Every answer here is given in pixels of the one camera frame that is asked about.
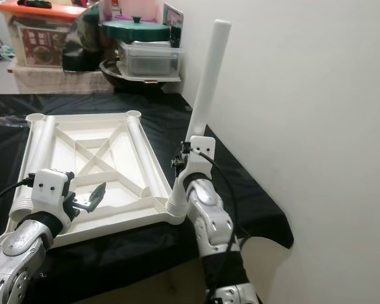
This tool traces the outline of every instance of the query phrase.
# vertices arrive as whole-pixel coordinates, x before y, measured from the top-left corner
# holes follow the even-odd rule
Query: black tablecloth
[[[128,110],[142,113],[143,129],[173,186],[170,160],[180,149],[191,115],[191,108],[180,95],[0,95],[0,191],[18,178],[29,134],[26,115]],[[206,136],[215,137],[210,129],[206,130]],[[293,235],[286,216],[218,139],[215,161],[236,192],[241,227],[252,236],[269,238],[289,248]],[[231,214],[231,198],[225,183],[219,174],[213,171],[212,175],[225,209]],[[9,193],[0,201],[0,234],[5,230],[13,195]],[[238,236],[243,237],[244,231],[239,230]],[[159,223],[55,248],[47,252],[25,303],[70,303],[126,286],[197,256],[194,231],[188,219],[182,225]]]

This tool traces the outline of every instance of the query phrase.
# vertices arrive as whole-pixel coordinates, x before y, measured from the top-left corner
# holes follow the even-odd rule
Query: orange box
[[[51,9],[17,5],[17,0],[0,2],[18,65],[61,67],[66,34],[86,9],[52,4]]]

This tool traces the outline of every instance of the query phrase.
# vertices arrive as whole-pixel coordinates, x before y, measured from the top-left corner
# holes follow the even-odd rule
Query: white pipe
[[[155,171],[153,170],[153,165],[151,163],[148,150],[145,147],[141,130],[139,130],[138,118],[133,116],[127,117],[127,126],[129,133],[131,135],[132,141],[134,142],[135,149],[138,153],[139,160],[142,163],[146,179],[148,180],[149,188],[153,196],[157,198],[163,197],[159,188],[158,179],[156,178]]]
[[[55,117],[47,116],[44,130],[42,131],[41,138],[39,139],[39,144],[34,153],[34,159],[28,168],[31,172],[37,172],[39,169],[46,168],[49,165],[48,159],[54,130]]]
[[[193,135],[204,135],[208,112],[213,101],[230,30],[230,22],[223,20],[214,21],[210,47],[208,48],[206,62],[201,74],[193,113],[191,114],[189,128],[187,129],[186,141],[189,141]]]
[[[34,122],[32,125],[32,138],[28,152],[27,165],[25,166],[25,177],[28,173],[36,173],[39,169],[48,166],[49,149],[51,148],[55,118],[47,116],[46,121]],[[20,194],[13,202],[9,215],[12,220],[19,222],[34,209],[31,200],[32,188],[22,186]]]

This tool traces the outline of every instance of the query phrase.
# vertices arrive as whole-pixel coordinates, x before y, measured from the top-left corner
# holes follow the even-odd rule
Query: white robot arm
[[[93,211],[103,199],[106,184],[91,194],[89,206],[80,205],[69,191],[73,172],[42,169],[29,174],[34,213],[20,221],[0,244],[0,304],[21,303],[30,278],[42,265],[53,239],[65,233],[80,210]]]
[[[214,152],[212,137],[192,136],[182,143],[181,154],[172,163],[177,177],[167,210],[186,213],[194,225],[208,288],[206,303],[259,304],[243,267],[236,227],[211,182],[212,165],[201,156],[212,160]]]

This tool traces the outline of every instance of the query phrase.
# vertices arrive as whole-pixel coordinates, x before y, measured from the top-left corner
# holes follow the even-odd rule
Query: plastic storage box
[[[53,4],[51,9],[17,5],[16,0],[0,2],[18,65],[61,67],[67,32],[85,8]]]
[[[154,42],[141,45],[118,41],[120,67],[128,77],[179,77],[183,50],[166,46],[152,46]]]

